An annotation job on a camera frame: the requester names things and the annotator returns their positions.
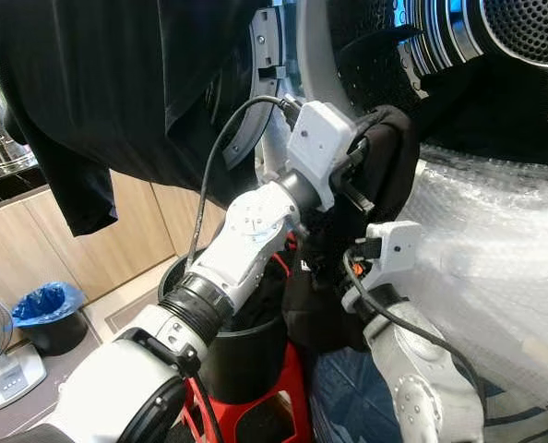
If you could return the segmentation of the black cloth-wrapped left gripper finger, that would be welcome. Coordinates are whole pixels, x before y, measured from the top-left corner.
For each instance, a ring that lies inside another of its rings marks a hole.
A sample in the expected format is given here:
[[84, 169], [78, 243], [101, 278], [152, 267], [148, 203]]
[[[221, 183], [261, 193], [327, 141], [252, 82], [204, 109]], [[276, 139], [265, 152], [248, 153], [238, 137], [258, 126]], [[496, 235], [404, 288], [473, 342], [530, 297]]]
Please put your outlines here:
[[379, 105], [379, 118], [365, 136], [365, 194], [374, 207], [367, 219], [396, 219], [408, 202], [416, 177], [419, 142], [409, 116], [396, 106]]

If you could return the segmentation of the black garment with white print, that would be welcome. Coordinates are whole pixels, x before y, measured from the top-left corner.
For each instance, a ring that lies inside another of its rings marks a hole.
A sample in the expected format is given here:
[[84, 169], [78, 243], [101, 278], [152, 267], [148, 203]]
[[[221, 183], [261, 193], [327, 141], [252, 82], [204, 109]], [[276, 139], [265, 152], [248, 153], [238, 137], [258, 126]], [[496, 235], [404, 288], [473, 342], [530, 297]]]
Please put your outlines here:
[[282, 315], [288, 337], [309, 352], [367, 352], [357, 314], [341, 303], [349, 280], [341, 255], [363, 232], [363, 213], [345, 198], [326, 212], [309, 212], [306, 233], [295, 235]]

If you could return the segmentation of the large black t-shirt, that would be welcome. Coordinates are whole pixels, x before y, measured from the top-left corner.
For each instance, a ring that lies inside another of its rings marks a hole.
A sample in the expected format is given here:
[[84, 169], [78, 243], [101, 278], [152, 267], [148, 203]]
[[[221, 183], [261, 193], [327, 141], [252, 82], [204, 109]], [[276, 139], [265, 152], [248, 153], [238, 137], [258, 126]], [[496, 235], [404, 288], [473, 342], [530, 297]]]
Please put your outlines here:
[[74, 236], [117, 221], [113, 173], [227, 207], [254, 159], [212, 152], [207, 92], [269, 0], [0, 0], [0, 88]]

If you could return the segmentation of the clear bubble wrap sheet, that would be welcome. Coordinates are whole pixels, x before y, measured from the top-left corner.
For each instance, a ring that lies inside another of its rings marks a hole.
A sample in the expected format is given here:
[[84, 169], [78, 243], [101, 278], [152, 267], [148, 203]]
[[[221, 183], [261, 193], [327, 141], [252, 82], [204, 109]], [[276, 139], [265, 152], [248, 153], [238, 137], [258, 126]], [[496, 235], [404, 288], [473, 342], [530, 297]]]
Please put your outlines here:
[[403, 291], [478, 376], [548, 406], [548, 165], [426, 144], [400, 216], [423, 231]]

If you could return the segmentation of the grey round washer door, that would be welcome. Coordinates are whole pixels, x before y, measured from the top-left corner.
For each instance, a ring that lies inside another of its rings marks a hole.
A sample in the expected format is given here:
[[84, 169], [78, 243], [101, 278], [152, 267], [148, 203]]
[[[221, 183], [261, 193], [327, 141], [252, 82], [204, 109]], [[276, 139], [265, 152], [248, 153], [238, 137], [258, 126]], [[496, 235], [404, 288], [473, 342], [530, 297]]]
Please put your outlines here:
[[[282, 22], [280, 6], [260, 8], [244, 33], [244, 41], [233, 46], [216, 81], [218, 109], [224, 119], [250, 97], [278, 93], [280, 80], [286, 77]], [[229, 169], [244, 163], [254, 151], [273, 111], [269, 102], [248, 107], [220, 153]]]

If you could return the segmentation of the black countertop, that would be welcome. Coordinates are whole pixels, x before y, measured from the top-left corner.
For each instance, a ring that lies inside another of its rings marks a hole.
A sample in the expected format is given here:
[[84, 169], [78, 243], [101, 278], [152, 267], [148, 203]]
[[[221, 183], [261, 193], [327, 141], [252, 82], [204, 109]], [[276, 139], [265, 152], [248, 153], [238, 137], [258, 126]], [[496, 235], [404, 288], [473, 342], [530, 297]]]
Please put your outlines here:
[[17, 165], [14, 172], [0, 170], [0, 204], [12, 202], [20, 196], [38, 193], [47, 186], [42, 169], [34, 160]]

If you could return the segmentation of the dark blue floor mat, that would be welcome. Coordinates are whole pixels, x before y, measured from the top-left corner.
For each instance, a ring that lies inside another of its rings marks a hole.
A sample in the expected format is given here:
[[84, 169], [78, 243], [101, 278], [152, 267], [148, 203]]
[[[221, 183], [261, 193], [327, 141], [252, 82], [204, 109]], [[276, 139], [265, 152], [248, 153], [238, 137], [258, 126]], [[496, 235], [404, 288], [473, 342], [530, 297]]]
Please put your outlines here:
[[[482, 380], [486, 443], [548, 443], [548, 405]], [[374, 359], [341, 349], [313, 360], [309, 411], [316, 443], [403, 443], [393, 401]]]

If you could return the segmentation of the black plastic bucket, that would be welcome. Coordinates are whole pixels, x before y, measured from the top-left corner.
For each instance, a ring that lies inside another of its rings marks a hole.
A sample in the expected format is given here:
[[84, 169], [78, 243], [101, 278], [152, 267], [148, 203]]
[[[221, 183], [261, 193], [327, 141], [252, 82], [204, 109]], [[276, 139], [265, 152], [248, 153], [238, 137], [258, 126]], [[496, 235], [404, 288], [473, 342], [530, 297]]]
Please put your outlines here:
[[282, 314], [288, 274], [281, 254], [275, 254], [267, 261], [256, 291], [223, 322], [199, 370], [212, 400], [256, 401], [277, 383], [288, 341]]

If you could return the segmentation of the red plastic stool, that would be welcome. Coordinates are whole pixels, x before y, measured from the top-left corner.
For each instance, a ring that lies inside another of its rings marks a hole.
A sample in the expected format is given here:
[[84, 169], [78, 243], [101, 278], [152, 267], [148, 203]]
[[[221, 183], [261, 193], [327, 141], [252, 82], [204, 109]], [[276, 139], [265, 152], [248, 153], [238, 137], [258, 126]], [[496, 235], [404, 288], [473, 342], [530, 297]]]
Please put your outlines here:
[[186, 381], [188, 401], [177, 429], [180, 443], [315, 443], [303, 363], [291, 343], [271, 358], [236, 370], [255, 375], [224, 377], [226, 387]]

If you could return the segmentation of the light wooden cabinet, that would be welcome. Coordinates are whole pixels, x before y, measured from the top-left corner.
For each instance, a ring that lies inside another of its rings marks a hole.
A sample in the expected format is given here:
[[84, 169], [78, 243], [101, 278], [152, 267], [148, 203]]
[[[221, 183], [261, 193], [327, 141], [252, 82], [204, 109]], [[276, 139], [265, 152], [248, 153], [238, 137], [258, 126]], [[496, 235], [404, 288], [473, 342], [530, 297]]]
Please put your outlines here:
[[118, 219], [74, 236], [47, 188], [0, 204], [0, 301], [12, 306], [46, 282], [67, 282], [88, 301], [188, 249], [198, 195], [111, 176]]

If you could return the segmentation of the black bin with blue bag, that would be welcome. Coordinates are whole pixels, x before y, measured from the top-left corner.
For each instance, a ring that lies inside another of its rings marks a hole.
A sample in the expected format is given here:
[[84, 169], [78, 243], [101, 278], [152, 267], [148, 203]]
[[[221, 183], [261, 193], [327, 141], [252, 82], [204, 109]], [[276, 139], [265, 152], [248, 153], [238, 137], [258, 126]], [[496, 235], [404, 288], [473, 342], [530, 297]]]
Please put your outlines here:
[[42, 357], [58, 357], [75, 350], [89, 332], [80, 313], [85, 300], [85, 293], [71, 283], [44, 283], [11, 309], [13, 325]]

